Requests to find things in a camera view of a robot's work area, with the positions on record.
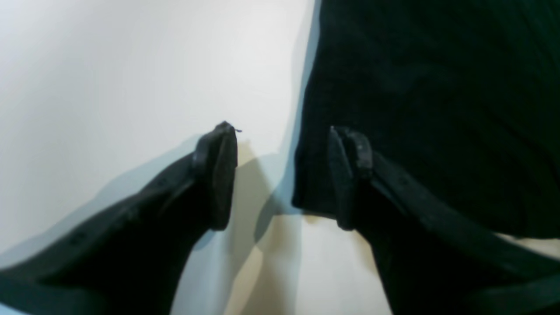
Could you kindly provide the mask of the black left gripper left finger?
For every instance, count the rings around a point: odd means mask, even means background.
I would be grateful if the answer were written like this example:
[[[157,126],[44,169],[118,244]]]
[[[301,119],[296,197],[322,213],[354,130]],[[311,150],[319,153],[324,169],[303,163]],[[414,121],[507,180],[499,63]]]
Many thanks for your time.
[[[237,165],[236,129],[222,122],[140,191],[2,269],[1,305],[26,315],[168,315],[194,245],[228,225]]]

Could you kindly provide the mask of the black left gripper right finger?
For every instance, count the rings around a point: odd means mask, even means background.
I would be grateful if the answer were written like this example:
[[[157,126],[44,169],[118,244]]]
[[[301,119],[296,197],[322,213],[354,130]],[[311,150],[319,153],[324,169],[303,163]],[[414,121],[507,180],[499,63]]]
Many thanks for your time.
[[[559,260],[496,236],[436,198],[368,138],[331,127],[338,225],[369,243],[395,315],[557,315]]]

